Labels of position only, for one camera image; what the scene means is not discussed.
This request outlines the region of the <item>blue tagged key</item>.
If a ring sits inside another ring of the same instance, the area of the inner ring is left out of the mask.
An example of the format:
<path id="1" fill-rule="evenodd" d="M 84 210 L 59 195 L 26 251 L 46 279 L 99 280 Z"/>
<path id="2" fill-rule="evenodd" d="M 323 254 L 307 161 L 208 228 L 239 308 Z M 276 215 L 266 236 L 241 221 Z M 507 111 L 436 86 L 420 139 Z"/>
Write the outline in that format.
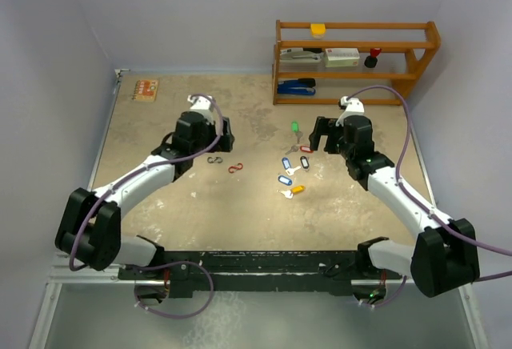
<path id="1" fill-rule="evenodd" d="M 278 181 L 283 184 L 283 185 L 286 185 L 286 186 L 291 186 L 293 184 L 293 180 L 291 177 L 289 177 L 288 175 L 285 175 L 285 174 L 280 174 L 278 176 Z"/>
<path id="2" fill-rule="evenodd" d="M 300 170 L 302 168 L 301 166 L 292 166 L 292 163 L 288 158 L 282 159 L 282 165 L 288 176 L 293 176 L 297 170 Z"/>

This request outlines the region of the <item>red s-shaped carabiner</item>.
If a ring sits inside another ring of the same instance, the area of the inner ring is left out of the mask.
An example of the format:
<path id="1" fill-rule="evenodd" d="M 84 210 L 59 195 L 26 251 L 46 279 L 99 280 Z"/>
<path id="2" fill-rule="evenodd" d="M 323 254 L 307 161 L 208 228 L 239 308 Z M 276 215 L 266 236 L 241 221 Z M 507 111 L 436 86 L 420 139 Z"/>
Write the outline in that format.
<path id="1" fill-rule="evenodd" d="M 242 164 L 241 162 L 239 162 L 239 163 L 237 163 L 237 164 L 235 164 L 235 165 L 233 165 L 233 166 L 230 166 L 230 167 L 228 168 L 228 172 L 229 172 L 230 174 L 233 174 L 233 173 L 235 173 L 235 172 L 237 172 L 237 171 L 240 171 L 240 170 L 242 170 L 242 169 L 243 169 L 243 164 Z"/>

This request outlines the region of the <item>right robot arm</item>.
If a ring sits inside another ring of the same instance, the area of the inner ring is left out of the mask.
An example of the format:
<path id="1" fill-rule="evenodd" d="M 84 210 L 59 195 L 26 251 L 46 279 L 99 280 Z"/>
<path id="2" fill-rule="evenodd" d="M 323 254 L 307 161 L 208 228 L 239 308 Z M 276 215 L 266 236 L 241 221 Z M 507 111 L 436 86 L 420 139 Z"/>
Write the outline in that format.
<path id="1" fill-rule="evenodd" d="M 394 163 L 376 151 L 367 117 L 351 115 L 337 125 L 335 119 L 319 116 L 309 136 L 312 150 L 321 137 L 326 138 L 325 152 L 341 155 L 349 176 L 384 203 L 415 239 L 413 246 L 388 238 L 359 243 L 355 266 L 361 276 L 393 271 L 413 279 L 429 298 L 479 279 L 473 225 L 441 212 L 408 184 Z"/>

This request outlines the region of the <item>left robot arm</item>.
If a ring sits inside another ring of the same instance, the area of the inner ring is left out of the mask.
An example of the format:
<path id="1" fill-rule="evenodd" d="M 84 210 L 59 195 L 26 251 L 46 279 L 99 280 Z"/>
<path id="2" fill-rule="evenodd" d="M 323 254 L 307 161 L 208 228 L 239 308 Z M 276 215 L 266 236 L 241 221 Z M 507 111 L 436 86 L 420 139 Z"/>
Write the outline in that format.
<path id="1" fill-rule="evenodd" d="M 122 219 L 155 191 L 177 181 L 205 153 L 230 152 L 234 136 L 230 120 L 221 127 L 204 114 L 186 111 L 173 132 L 136 168 L 93 191 L 78 188 L 68 198 L 55 246 L 70 256 L 69 268 L 102 271 L 113 263 L 135 265 L 148 279 L 165 267 L 158 246 L 143 237 L 122 234 Z"/>

